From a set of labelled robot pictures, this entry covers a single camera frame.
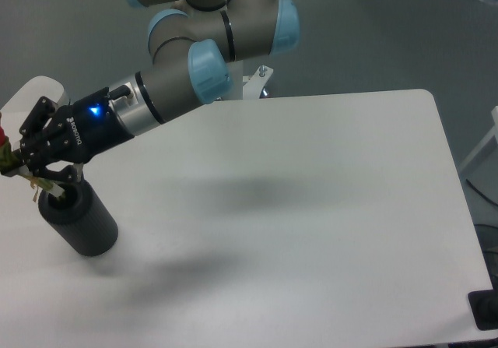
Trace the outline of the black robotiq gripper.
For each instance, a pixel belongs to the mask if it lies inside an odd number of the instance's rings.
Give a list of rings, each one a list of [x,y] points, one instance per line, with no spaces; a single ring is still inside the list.
[[[134,138],[109,101],[107,87],[59,108],[53,100],[40,97],[19,128],[20,149],[35,149],[47,143],[49,158],[28,156],[19,172],[53,182],[79,183],[82,163]],[[71,163],[60,170],[48,167],[59,160]]]

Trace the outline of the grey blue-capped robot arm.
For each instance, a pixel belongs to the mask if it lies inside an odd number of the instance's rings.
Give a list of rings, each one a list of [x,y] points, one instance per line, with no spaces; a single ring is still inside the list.
[[[77,166],[232,88],[228,65],[281,54],[300,41],[292,0],[127,0],[150,7],[183,1],[195,16],[167,8],[148,26],[149,69],[73,104],[41,97],[20,127],[16,167],[36,178],[79,180]]]

